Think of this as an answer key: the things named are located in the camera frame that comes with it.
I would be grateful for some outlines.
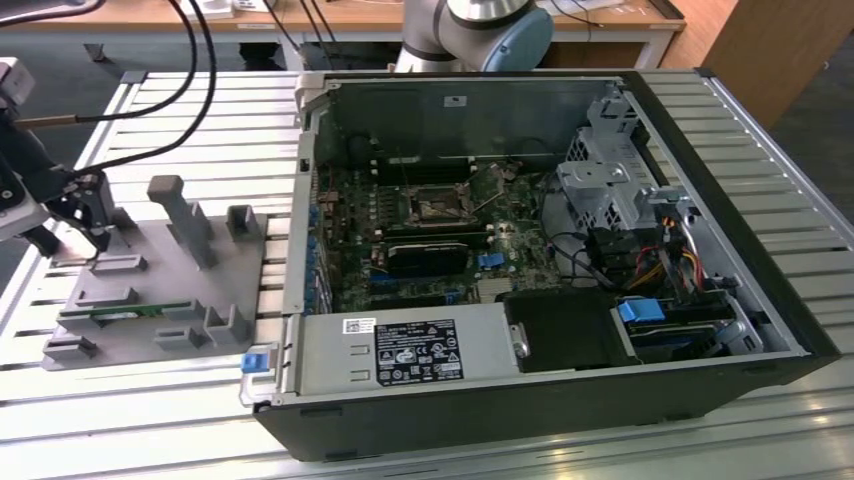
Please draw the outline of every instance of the slotted table surface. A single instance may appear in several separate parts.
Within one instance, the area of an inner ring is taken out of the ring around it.
[[[717,480],[854,473],[851,227],[713,79],[688,71],[643,74],[841,350],[837,362],[697,420],[306,464],[240,405],[238,355],[55,373],[38,368],[77,268],[50,268],[30,249],[0,300],[0,477]],[[156,103],[182,77],[150,74],[121,85],[106,110]],[[78,166],[168,143],[197,111],[200,77],[153,116],[100,125]],[[186,145],[109,171],[114,200],[136,219],[164,217],[145,200],[154,174],[184,177],[185,196],[208,215],[248,203],[272,216],[258,342],[274,338],[281,321],[294,81],[289,73],[222,73],[210,115]]]

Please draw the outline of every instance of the desk leg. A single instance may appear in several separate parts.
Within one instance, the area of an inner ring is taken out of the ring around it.
[[[669,30],[655,32],[649,41],[643,45],[635,68],[657,68],[669,46],[672,35],[673,32]]]
[[[83,43],[82,48],[85,48],[85,53],[89,54],[89,59],[93,62],[102,62],[106,60],[106,55],[104,55],[104,44],[102,43]]]
[[[296,45],[302,45],[302,36],[300,34],[290,34]],[[281,54],[284,55],[284,65],[285,69],[289,72],[304,72],[305,64],[302,63],[302,56],[298,51],[293,51],[293,47],[290,46],[290,42],[284,36],[278,36],[278,45],[281,45]]]

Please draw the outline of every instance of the motherboard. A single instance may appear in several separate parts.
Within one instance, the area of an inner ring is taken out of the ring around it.
[[[470,157],[368,167],[322,168],[316,181],[332,311],[490,303],[560,284],[541,171]]]

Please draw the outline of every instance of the blue latch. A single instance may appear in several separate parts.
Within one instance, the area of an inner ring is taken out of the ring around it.
[[[664,320],[664,312],[653,298],[631,298],[616,307],[623,322],[657,322]]]
[[[244,354],[242,361],[240,362],[240,370],[242,371],[242,373],[262,373],[269,371],[269,354]]]

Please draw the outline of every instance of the white label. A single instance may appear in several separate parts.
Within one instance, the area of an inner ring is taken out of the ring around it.
[[[444,97],[444,108],[464,107],[468,97]]]
[[[265,23],[238,23],[237,28],[242,30],[272,30],[274,26]]]
[[[345,318],[344,319],[344,335],[354,333],[373,333],[376,325],[374,318]]]

